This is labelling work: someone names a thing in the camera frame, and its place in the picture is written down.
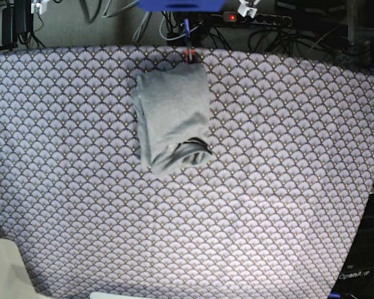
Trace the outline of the light grey T-shirt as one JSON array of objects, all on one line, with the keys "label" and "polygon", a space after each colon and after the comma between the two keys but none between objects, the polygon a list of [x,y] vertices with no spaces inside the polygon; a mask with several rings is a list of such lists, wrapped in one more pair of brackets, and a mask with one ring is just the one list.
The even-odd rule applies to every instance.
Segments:
[{"label": "light grey T-shirt", "polygon": [[132,100],[143,167],[161,176],[212,160],[210,92],[201,64],[139,75]]}]

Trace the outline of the red table clamp centre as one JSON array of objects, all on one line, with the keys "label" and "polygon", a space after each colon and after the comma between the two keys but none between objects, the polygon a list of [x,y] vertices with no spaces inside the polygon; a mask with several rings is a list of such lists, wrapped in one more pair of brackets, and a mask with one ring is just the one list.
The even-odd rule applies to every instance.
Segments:
[{"label": "red table clamp centre", "polygon": [[185,52],[185,57],[186,57],[187,64],[195,63],[194,49],[191,47],[187,47],[186,52]]}]

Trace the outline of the fan-patterned purple table cloth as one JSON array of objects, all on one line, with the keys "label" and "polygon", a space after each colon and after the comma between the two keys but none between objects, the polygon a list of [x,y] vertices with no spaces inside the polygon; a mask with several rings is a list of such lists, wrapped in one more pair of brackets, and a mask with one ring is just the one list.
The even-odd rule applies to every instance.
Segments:
[{"label": "fan-patterned purple table cloth", "polygon": [[374,74],[199,49],[213,159],[156,178],[131,94],[184,49],[0,55],[0,234],[34,288],[153,298],[326,298],[374,178]]}]

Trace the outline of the black power strip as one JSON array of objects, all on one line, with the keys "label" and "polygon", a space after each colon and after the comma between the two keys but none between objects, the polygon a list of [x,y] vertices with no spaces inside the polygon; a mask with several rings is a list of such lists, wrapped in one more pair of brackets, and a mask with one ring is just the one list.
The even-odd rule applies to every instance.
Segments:
[{"label": "black power strip", "polygon": [[253,18],[251,18],[250,16],[243,17],[237,12],[232,11],[225,11],[221,15],[224,22],[236,24],[282,27],[292,26],[292,18],[289,16],[257,13]]}]

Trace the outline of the black OpenArm box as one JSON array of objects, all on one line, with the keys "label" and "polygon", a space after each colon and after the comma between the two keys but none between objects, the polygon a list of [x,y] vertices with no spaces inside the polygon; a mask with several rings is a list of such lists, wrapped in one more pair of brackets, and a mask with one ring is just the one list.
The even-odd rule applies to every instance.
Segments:
[{"label": "black OpenArm box", "polygon": [[342,298],[374,298],[374,193],[333,291]]}]

